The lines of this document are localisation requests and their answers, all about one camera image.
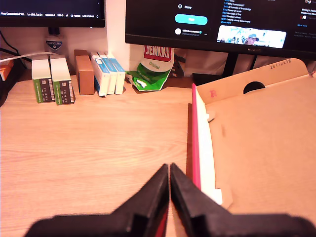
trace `red strip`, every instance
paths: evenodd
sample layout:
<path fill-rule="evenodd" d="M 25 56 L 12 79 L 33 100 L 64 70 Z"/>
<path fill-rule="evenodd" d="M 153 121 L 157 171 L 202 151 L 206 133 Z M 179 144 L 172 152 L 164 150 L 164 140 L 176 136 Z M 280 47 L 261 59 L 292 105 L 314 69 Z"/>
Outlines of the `red strip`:
<path fill-rule="evenodd" d="M 158 226 L 157 232 L 155 234 L 155 237 L 163 237 L 163 233 L 165 231 L 165 227 L 167 224 L 167 217 L 168 217 L 168 209 L 166 210 L 166 212 L 164 213 L 162 220 Z"/>
<path fill-rule="evenodd" d="M 199 171 L 199 153 L 198 153 L 198 110 L 197 110 L 197 86 L 192 84 L 192 147 L 193 147 L 193 183 L 201 189 L 201 179 Z"/>

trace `monitor bezel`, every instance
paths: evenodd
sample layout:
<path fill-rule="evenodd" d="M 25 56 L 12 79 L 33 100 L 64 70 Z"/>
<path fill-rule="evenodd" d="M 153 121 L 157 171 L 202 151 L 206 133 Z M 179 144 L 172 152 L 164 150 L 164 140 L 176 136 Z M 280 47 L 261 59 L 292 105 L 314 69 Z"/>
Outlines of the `monitor bezel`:
<path fill-rule="evenodd" d="M 105 27 L 104 1 L 99 18 L 0 16 L 0 27 Z"/>
<path fill-rule="evenodd" d="M 241 44 L 193 41 L 182 39 L 156 38 L 139 36 L 125 33 L 125 42 L 140 45 L 154 45 L 173 48 L 184 48 L 204 51 L 215 51 L 224 53 L 252 54 L 282 58 L 302 58 L 316 60 L 316 52 L 306 52 L 297 50 L 287 50 L 280 48 L 270 48 L 263 46 L 249 46 Z"/>

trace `white wall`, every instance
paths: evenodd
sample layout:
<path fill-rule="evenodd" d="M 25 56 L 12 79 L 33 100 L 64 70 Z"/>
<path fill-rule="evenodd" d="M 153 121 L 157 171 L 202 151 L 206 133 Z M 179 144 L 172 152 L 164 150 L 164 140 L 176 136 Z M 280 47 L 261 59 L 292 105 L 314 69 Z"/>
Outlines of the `white wall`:
<path fill-rule="evenodd" d="M 135 70 L 143 54 L 143 47 L 125 43 L 126 0 L 106 0 L 106 28 L 61 28 L 65 37 L 65 54 L 74 65 L 74 49 L 88 51 L 110 51 L 125 70 Z M 47 28 L 1 28 L 7 41 L 21 54 L 44 51 Z M 3 41 L 1 47 L 9 49 Z M 186 75 L 192 72 L 221 74 L 227 54 L 189 50 L 187 53 Z M 240 55 L 234 73 L 249 69 L 253 56 Z M 279 61 L 279 58 L 258 57 L 255 67 Z M 309 64 L 312 71 L 315 63 Z"/>

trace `white cable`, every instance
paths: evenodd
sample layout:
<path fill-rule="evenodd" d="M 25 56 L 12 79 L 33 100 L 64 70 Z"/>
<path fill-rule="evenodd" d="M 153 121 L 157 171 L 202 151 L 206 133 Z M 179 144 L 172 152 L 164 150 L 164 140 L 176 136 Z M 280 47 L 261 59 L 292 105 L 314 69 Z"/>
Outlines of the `white cable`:
<path fill-rule="evenodd" d="M 18 59 L 18 58 L 30 57 L 30 56 L 41 55 L 41 54 L 57 55 L 57 53 L 51 53 L 51 52 L 29 53 L 29 54 L 24 54 L 24 55 L 12 57 L 12 58 L 2 59 L 2 60 L 0 60 L 0 63 L 6 62 L 6 61 L 10 61 L 10 60 L 14 60 L 14 59 Z"/>

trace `taskbar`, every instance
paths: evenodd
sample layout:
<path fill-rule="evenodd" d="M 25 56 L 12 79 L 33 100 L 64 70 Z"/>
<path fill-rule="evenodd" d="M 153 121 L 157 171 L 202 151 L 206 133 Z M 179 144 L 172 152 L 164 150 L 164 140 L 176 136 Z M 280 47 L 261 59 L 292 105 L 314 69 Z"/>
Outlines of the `taskbar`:
<path fill-rule="evenodd" d="M 27 17 L 58 17 L 58 18 L 99 18 L 91 14 L 65 14 L 65 13 L 38 13 L 38 12 L 0 12 L 0 16 L 27 16 Z"/>

